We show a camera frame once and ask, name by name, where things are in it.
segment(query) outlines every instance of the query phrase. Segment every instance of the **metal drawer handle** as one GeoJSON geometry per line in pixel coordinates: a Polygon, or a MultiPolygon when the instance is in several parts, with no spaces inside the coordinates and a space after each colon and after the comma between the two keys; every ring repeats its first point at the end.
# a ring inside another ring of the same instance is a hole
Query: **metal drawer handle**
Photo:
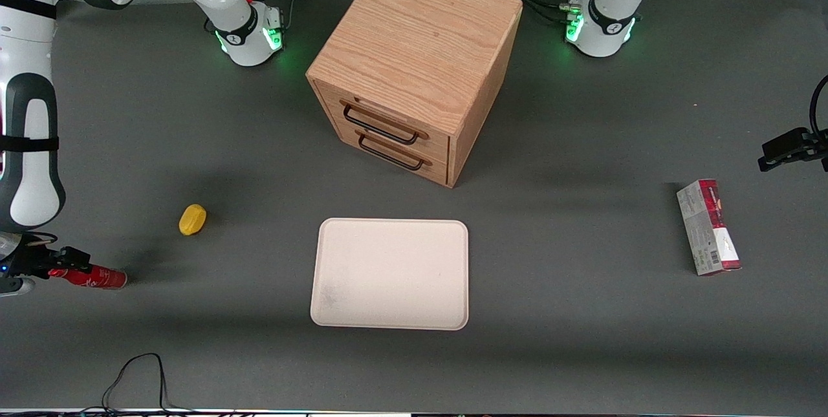
{"type": "Polygon", "coordinates": [[[380,152],[379,150],[371,149],[369,146],[364,145],[364,140],[365,140],[365,135],[360,134],[360,148],[361,149],[368,152],[369,154],[376,155],[379,158],[384,158],[384,160],[388,160],[391,163],[395,164],[396,166],[404,167],[404,169],[407,169],[408,171],[417,171],[418,169],[420,169],[422,167],[423,163],[426,163],[425,160],[420,158],[420,160],[417,161],[417,164],[415,166],[411,166],[410,164],[407,164],[407,163],[405,163],[401,160],[397,160],[396,158],[391,157],[391,155],[385,155],[385,154],[382,154],[382,152],[380,152]]]}
{"type": "Polygon", "coordinates": [[[417,138],[420,137],[420,134],[415,132],[414,135],[412,135],[411,139],[402,139],[402,137],[399,137],[399,136],[393,135],[391,133],[385,132],[382,129],[377,128],[376,126],[369,125],[366,122],[361,122],[361,120],[357,120],[356,118],[354,118],[352,116],[349,116],[348,113],[352,109],[353,108],[351,107],[351,105],[345,104],[345,109],[342,111],[342,114],[345,116],[346,120],[349,120],[349,122],[354,123],[357,126],[362,126],[363,128],[367,129],[368,131],[375,132],[376,134],[379,134],[379,135],[381,135],[382,137],[384,137],[386,139],[393,140],[394,142],[398,142],[402,145],[412,145],[412,144],[414,144],[414,141],[416,141],[417,138]]]}

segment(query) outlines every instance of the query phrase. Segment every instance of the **yellow object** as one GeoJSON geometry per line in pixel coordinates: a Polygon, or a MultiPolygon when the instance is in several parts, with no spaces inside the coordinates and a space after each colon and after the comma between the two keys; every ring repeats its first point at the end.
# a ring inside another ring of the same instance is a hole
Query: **yellow object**
{"type": "Polygon", "coordinates": [[[178,230],[183,235],[194,235],[201,231],[206,219],[207,211],[201,205],[194,203],[186,208],[184,214],[181,215],[181,219],[178,221],[178,230]]]}

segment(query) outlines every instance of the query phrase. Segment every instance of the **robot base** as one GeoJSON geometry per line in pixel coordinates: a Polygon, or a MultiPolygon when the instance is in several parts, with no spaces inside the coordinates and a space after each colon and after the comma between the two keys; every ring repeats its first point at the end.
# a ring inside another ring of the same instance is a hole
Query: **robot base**
{"type": "Polygon", "coordinates": [[[239,66],[253,67],[265,63],[282,48],[281,11],[262,2],[250,4],[257,13],[257,27],[241,45],[225,41],[216,32],[221,49],[239,66]]]}
{"type": "MultiPolygon", "coordinates": [[[[570,0],[570,4],[586,8],[589,0],[570,0]]],[[[596,58],[609,57],[618,52],[621,46],[629,40],[632,34],[635,19],[627,28],[621,28],[617,34],[607,35],[601,26],[592,19],[589,11],[577,14],[567,26],[565,40],[576,46],[584,54],[596,58]]]]}

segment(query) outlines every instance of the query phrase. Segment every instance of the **red bottle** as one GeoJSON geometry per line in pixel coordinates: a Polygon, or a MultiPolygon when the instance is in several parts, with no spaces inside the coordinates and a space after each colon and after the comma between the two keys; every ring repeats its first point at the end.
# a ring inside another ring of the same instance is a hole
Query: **red bottle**
{"type": "Polygon", "coordinates": [[[63,278],[71,284],[77,284],[78,286],[103,288],[103,290],[120,290],[127,284],[126,273],[101,266],[92,266],[92,273],[83,273],[68,269],[49,270],[49,276],[63,278]]]}

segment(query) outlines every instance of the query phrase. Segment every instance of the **gray tabletop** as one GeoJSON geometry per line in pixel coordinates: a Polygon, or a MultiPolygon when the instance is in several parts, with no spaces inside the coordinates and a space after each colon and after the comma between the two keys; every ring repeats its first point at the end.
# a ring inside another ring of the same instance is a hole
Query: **gray tabletop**
{"type": "MultiPolygon", "coordinates": [[[[335,136],[304,72],[349,2],[298,2],[287,49],[254,69],[195,5],[63,7],[68,201],[46,229],[133,284],[2,299],[3,407],[94,405],[154,351],[198,408],[828,412],[828,176],[756,165],[828,72],[819,0],[647,0],[608,59],[527,11],[454,190],[335,136]],[[741,272],[693,272],[675,188],[698,178],[719,181],[741,272]],[[193,202],[207,226],[181,237],[193,202]],[[314,325],[328,217],[463,220],[468,326],[314,325]]],[[[156,393],[143,361],[113,405],[156,393]]]]}

